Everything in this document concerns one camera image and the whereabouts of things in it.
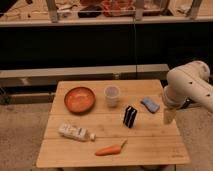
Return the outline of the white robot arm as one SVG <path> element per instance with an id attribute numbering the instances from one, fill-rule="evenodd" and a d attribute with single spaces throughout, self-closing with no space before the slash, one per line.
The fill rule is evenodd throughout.
<path id="1" fill-rule="evenodd" d="M 208 83 L 209 77 L 210 68 L 202 61 L 189 62 L 167 73 L 168 85 L 162 93 L 165 124 L 173 122 L 176 110 L 184 105 L 187 98 L 213 113 L 213 85 Z"/>

